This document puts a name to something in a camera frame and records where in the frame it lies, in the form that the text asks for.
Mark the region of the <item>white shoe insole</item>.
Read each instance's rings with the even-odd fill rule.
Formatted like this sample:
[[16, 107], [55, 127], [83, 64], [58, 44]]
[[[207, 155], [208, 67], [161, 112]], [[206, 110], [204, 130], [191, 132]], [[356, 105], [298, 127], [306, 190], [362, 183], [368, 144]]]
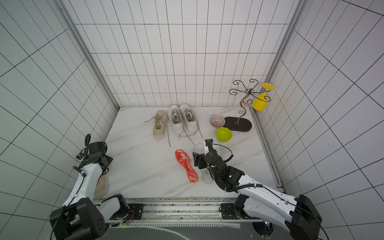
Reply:
[[[219, 145], [218, 145], [219, 143], [218, 143], [217, 141], [215, 141], [215, 140], [213, 140], [213, 143], [214, 143], [214, 145], [213, 145], [213, 149], [217, 151], [217, 154], [218, 154], [220, 157], [222, 157], [222, 156], [223, 156], [223, 153], [222, 153], [222, 148], [221, 148], [221, 146], [219, 146]], [[204, 144], [204, 154], [206, 155], [206, 154], [208, 154], [208, 153], [209, 153], [209, 148], [206, 146], [206, 144]]]
[[207, 168], [206, 162], [204, 161], [205, 146], [203, 144], [195, 145], [193, 151], [194, 165], [198, 167], [202, 173], [202, 178], [206, 184], [211, 184], [213, 179], [210, 175], [209, 169]]

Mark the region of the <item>red orange shoe insole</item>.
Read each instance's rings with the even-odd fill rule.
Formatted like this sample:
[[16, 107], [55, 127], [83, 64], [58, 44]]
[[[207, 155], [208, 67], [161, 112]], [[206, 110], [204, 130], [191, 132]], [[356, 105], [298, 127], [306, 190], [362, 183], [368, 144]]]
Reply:
[[175, 156], [178, 163], [186, 170], [188, 179], [191, 183], [195, 183], [199, 177], [195, 170], [191, 167], [191, 160], [188, 154], [181, 149], [175, 151]]

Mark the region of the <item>white sneaker with laces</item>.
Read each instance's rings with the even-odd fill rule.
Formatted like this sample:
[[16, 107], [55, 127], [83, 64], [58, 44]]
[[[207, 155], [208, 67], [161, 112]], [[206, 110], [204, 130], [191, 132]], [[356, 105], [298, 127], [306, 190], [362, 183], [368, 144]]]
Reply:
[[201, 138], [203, 138], [202, 132], [200, 130], [200, 125], [196, 113], [189, 107], [187, 104], [180, 105], [180, 111], [182, 117], [186, 123], [186, 127], [184, 127], [184, 131], [186, 133], [187, 138], [193, 143], [191, 139], [191, 135], [200, 133]]

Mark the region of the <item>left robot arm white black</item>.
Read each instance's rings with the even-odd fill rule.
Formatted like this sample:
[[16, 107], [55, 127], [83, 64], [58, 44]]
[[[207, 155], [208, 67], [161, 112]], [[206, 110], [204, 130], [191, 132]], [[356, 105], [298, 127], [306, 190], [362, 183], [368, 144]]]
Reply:
[[51, 212], [51, 240], [96, 240], [108, 228], [136, 216], [121, 194], [98, 205], [94, 203], [109, 189], [108, 172], [113, 158], [107, 156], [107, 150], [105, 142], [92, 143], [91, 134], [86, 135], [85, 146], [76, 157], [81, 162], [73, 167], [78, 179], [62, 207]]

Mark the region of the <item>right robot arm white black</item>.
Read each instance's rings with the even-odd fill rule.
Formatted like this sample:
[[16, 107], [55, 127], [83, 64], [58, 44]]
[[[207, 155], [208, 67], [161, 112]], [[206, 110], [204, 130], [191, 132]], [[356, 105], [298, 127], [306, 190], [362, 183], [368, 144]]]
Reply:
[[269, 188], [224, 161], [221, 145], [208, 139], [195, 145], [194, 165], [207, 169], [213, 182], [226, 193], [238, 195], [231, 215], [239, 219], [257, 218], [288, 231], [295, 240], [317, 240], [323, 229], [322, 217], [312, 201]]

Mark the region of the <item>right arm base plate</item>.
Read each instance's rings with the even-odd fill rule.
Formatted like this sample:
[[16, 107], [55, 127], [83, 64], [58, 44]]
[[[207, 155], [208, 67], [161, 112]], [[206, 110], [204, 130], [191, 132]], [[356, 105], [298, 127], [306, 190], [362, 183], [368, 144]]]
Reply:
[[237, 208], [234, 204], [223, 203], [219, 207], [223, 220], [259, 220], [260, 218], [248, 216], [244, 210]]

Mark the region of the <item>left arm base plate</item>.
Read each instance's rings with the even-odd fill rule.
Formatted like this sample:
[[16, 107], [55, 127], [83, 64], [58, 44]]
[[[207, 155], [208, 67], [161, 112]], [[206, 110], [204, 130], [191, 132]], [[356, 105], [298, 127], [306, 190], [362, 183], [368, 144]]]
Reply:
[[122, 213], [115, 213], [109, 221], [133, 221], [141, 220], [144, 210], [144, 204], [127, 204], [127, 208]]

